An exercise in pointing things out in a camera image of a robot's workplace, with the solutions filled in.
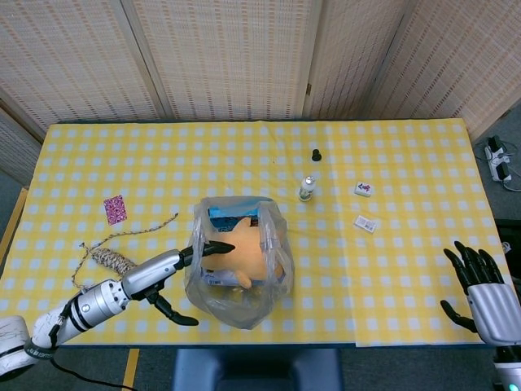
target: gray floor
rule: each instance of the gray floor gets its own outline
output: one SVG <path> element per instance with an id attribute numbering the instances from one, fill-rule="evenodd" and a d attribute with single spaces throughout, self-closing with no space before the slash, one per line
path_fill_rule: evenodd
<path id="1" fill-rule="evenodd" d="M 6 229 L 22 185 L 0 171 L 0 238 Z"/>
<path id="2" fill-rule="evenodd" d="M 521 148 L 521 106 L 499 120 L 486 137 L 494 134 Z M 475 153 L 483 152 L 476 148 Z M 514 157 L 513 165 L 521 173 L 521 152 Z M 486 162 L 478 160 L 478 166 L 494 217 L 521 219 L 521 194 L 505 191 L 493 182 Z M 3 233 L 20 192 L 20 185 L 4 176 L 0 173 L 0 233 Z M 514 185 L 521 188 L 521 178 L 516 178 Z M 118 383 L 125 373 L 127 355 L 128 350 L 122 348 L 62 348 L 56 354 L 56 361 L 84 376 Z M 141 349 L 134 387 L 140 391 L 169 389 L 175 356 L 175 349 Z M 484 346 L 343 349 L 344 385 L 349 391 L 489 391 L 495 376 L 492 357 L 493 349 Z M 87 384 L 42 362 L 19 378 L 1 383 L 0 389 L 101 391 L 108 388 Z"/>

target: clear plastic bag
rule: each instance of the clear plastic bag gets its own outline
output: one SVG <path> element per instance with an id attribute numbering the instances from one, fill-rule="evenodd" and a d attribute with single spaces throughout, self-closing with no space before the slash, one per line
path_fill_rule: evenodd
<path id="1" fill-rule="evenodd" d="M 273 309 L 275 302 L 293 286 L 294 264 L 287 240 L 287 222 L 275 201 L 265 197 L 234 196 L 205 198 L 196 205 L 194 248 L 191 266 L 185 271 L 185 291 L 193 305 L 223 323 L 252 329 Z M 266 279 L 253 281 L 251 288 L 234 283 L 233 273 L 208 272 L 202 266 L 203 246 L 219 232 L 232 231 L 244 217 L 258 221 L 260 250 L 266 265 Z M 276 270 L 282 267 L 282 275 Z"/>

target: pink card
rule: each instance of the pink card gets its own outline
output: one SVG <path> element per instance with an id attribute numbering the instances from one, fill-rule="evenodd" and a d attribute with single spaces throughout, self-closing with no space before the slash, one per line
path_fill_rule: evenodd
<path id="1" fill-rule="evenodd" d="M 125 203 L 123 196 L 109 198 L 103 202 L 105 205 L 105 212 L 107 212 L 107 220 L 110 225 L 122 222 L 127 219 L 127 212 L 125 211 Z"/>

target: orange plush toy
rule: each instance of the orange plush toy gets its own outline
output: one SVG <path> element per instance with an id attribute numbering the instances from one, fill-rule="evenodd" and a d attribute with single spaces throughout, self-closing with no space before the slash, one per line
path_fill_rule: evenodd
<path id="1" fill-rule="evenodd" d="M 217 232 L 210 240 L 233 244 L 235 250 L 227 254 L 212 254 L 201 261 L 207 270 L 231 270 L 239 284 L 246 289 L 254 280 L 266 280 L 268 271 L 261 251 L 261 234 L 258 226 L 251 226 L 249 217 L 243 218 L 230 232 Z M 282 276 L 282 267 L 277 264 L 275 275 Z"/>

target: beige wall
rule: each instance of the beige wall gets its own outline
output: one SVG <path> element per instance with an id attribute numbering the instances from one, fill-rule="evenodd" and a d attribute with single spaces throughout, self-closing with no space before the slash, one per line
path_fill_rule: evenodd
<path id="1" fill-rule="evenodd" d="M 408 0 L 326 0 L 322 5 L 304 116 L 350 119 L 378 74 Z"/>
<path id="2" fill-rule="evenodd" d="M 27 186 L 33 179 L 40 148 L 40 143 L 0 108 L 0 171 Z"/>
<path id="3" fill-rule="evenodd" d="M 519 0 L 421 0 L 396 35 L 364 114 L 462 117 L 476 139 L 520 97 Z"/>
<path id="4" fill-rule="evenodd" d="M 302 115 L 320 13 L 314 0 L 133 3 L 176 118 Z"/>

